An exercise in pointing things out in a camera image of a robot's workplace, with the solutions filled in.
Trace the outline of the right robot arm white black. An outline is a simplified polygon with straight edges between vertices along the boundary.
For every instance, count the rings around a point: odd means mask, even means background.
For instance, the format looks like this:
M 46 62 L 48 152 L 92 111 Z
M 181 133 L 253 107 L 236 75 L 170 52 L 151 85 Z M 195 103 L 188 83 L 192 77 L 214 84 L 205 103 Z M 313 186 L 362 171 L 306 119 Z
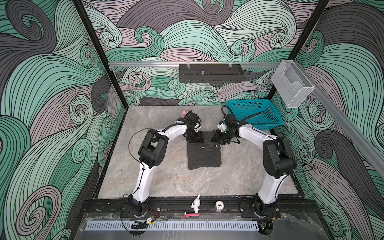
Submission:
M 245 139 L 263 151 L 266 175 L 257 193 L 254 210 L 256 215 L 262 218 L 277 214 L 278 194 L 287 177 L 297 167 L 290 140 L 284 136 L 277 137 L 258 130 L 245 120 L 238 121 L 234 114 L 224 115 L 224 120 L 218 124 L 212 142 L 229 145 L 234 138 Z

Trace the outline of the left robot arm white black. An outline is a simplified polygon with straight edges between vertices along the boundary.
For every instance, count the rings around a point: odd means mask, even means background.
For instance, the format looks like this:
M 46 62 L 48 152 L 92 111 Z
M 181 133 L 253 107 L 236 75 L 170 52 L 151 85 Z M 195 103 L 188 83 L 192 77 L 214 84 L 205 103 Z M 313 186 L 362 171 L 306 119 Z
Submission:
M 150 185 L 156 168 L 163 162 L 168 143 L 179 136 L 186 138 L 189 143 L 203 143 L 203 132 L 200 130 L 201 118 L 193 111 L 182 111 L 181 117 L 175 123 L 156 130 L 146 128 L 143 142 L 138 150 L 140 163 L 139 176 L 133 192 L 128 196 L 131 209 L 142 216 L 147 211 L 150 197 Z

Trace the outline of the dark pinstriped long sleeve shirt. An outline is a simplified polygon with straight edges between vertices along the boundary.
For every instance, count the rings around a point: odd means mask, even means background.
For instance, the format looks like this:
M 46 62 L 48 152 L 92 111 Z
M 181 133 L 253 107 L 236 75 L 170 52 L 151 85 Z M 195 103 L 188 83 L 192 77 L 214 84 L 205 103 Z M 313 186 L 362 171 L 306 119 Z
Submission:
M 203 132 L 203 143 L 187 143 L 188 169 L 219 168 L 222 165 L 221 146 L 212 142 L 216 131 Z

